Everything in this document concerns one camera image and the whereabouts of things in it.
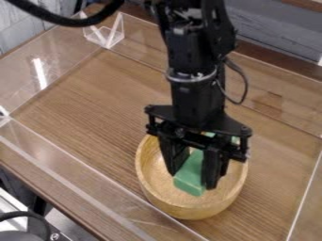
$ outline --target wooden bowl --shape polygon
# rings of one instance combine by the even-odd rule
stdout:
[[[136,172],[145,198],[169,216],[204,219],[220,213],[235,201],[247,178],[247,162],[229,161],[227,175],[217,188],[193,197],[173,186],[173,178],[162,163],[158,141],[145,136],[136,153]]]

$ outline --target green block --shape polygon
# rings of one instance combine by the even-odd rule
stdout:
[[[194,150],[173,177],[174,187],[196,197],[200,197],[204,193],[204,186],[201,185],[202,159],[202,151]]]

